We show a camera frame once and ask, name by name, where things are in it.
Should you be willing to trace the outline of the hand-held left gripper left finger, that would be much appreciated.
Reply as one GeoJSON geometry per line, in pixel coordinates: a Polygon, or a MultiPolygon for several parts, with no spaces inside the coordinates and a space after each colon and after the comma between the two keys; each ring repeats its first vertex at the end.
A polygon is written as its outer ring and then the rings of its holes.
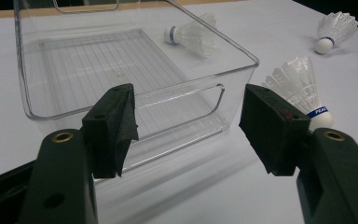
{"type": "Polygon", "coordinates": [[[80,129],[47,135],[40,146],[18,224],[98,224],[94,180],[122,175],[138,138],[134,88],[108,90],[80,129]]]}

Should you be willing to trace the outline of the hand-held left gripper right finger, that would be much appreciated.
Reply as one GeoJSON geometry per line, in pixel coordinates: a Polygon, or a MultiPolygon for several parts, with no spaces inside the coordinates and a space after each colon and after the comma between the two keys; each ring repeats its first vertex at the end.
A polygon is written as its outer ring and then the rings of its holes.
{"type": "Polygon", "coordinates": [[[240,127],[268,173],[299,170],[297,192],[306,224],[358,224],[358,145],[310,118],[267,88],[245,86],[240,127]]]}

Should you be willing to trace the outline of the white plastic shuttlecock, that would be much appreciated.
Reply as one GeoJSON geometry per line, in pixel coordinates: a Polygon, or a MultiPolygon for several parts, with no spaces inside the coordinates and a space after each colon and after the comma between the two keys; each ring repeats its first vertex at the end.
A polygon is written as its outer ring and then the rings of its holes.
{"type": "Polygon", "coordinates": [[[318,40],[314,50],[319,54],[326,54],[341,42],[354,36],[358,30],[358,21],[350,13],[332,12],[325,15],[318,23],[318,40]]]}
{"type": "Polygon", "coordinates": [[[166,43],[183,46],[203,58],[211,56],[218,48],[213,31],[198,21],[168,27],[163,32],[163,38],[166,43]]]}
{"type": "Polygon", "coordinates": [[[270,76],[265,77],[262,86],[307,115],[310,131],[333,126],[332,114],[320,101],[312,61],[308,56],[295,57],[275,68],[270,76]]]}

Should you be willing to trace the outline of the clear plastic storage box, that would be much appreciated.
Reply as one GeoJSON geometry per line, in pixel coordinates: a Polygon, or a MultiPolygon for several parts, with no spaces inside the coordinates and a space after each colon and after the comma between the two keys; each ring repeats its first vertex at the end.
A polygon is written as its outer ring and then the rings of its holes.
{"type": "Polygon", "coordinates": [[[224,34],[231,0],[13,0],[21,98],[44,133],[78,128],[111,88],[130,83],[139,137],[134,170],[227,130],[258,59],[224,34]],[[215,34],[203,58],[164,41],[198,21],[215,34]]]}

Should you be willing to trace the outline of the white table sheet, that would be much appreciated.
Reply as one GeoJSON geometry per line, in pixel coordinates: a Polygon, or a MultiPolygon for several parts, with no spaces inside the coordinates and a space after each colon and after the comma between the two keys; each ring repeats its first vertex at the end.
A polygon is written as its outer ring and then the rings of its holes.
{"type": "MultiPolygon", "coordinates": [[[[293,0],[191,3],[260,61],[259,83],[296,56],[311,56],[322,101],[358,143],[358,32],[337,51],[313,54],[320,14],[293,0]]],[[[0,11],[0,174],[32,160],[42,133],[24,114],[14,19],[0,11]]],[[[269,175],[237,126],[117,179],[98,194],[109,224],[303,224],[293,177],[269,175]]]]}

